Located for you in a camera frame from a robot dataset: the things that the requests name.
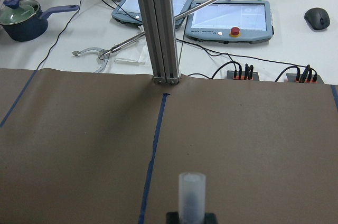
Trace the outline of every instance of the tablet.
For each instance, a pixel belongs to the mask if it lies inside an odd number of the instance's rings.
[[[194,1],[195,7],[204,1]],[[185,34],[198,41],[259,43],[271,39],[267,1],[219,1],[189,15]]]
[[[193,0],[173,0],[173,9],[174,9],[174,15],[178,15],[182,12],[187,11],[190,8],[191,3]],[[137,25],[141,25],[139,21],[142,21],[142,16],[140,13],[140,9],[138,6],[138,0],[122,0],[119,3],[119,6],[117,6],[113,12],[111,13],[111,16],[116,19],[118,22],[121,23],[133,23]],[[175,21],[175,28],[178,29],[183,23],[183,18]]]

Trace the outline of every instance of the plastic tube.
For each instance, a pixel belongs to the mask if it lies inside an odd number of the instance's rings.
[[[205,175],[182,173],[179,175],[180,224],[203,224],[205,214]]]

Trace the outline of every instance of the blue tape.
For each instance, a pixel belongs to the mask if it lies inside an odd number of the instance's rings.
[[[333,99],[336,102],[336,107],[337,107],[337,111],[338,111],[338,93],[337,93],[337,89],[334,85],[331,85],[331,90],[332,90],[332,94],[333,94]]]
[[[10,114],[13,112],[15,106],[17,105],[17,103],[20,101],[23,93],[25,93],[27,87],[29,86],[29,84],[31,83],[32,79],[34,78],[35,74],[36,74],[37,70],[35,70],[32,75],[30,76],[30,78],[28,79],[28,81],[26,82],[25,86],[23,87],[23,89],[20,91],[19,95],[17,96],[17,98],[15,99],[14,103],[12,104],[11,108],[9,109],[9,111],[7,112],[6,116],[2,119],[1,123],[0,123],[0,128],[2,128],[4,126],[4,124],[6,123],[7,119],[9,118]]]
[[[148,171],[147,171],[146,182],[145,182],[144,190],[143,190],[141,211],[140,211],[140,215],[138,217],[138,224],[144,223],[144,218],[145,218],[145,213],[146,213],[146,208],[147,208],[148,194],[149,194],[149,190],[150,190],[150,183],[151,183],[151,180],[152,180],[153,168],[154,168],[154,163],[155,163],[155,156],[156,156],[156,149],[157,149],[157,143],[158,143],[158,138],[159,138],[159,131],[161,130],[162,118],[163,118],[165,103],[166,103],[168,95],[170,95],[170,94],[167,94],[167,93],[163,94],[161,107],[160,107],[159,113],[158,113],[157,124],[156,124],[155,135],[154,135],[154,141],[153,141],[153,154],[152,154],[152,159],[150,160],[150,162],[148,164]]]

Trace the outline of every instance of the screen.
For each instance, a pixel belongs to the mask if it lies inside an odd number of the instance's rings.
[[[173,7],[174,7],[174,15],[178,15],[181,11],[182,8],[184,7],[184,4],[186,3],[187,0],[173,0]],[[139,13],[140,14],[140,9],[138,6],[138,0],[126,0],[123,5],[122,9],[126,12],[131,12],[131,13]]]
[[[211,4],[193,15],[192,29],[231,29],[266,31],[264,4]]]

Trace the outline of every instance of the computer mouse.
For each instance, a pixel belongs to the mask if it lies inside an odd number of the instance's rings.
[[[304,19],[314,30],[323,30],[330,25],[330,18],[326,10],[315,7],[308,10]]]

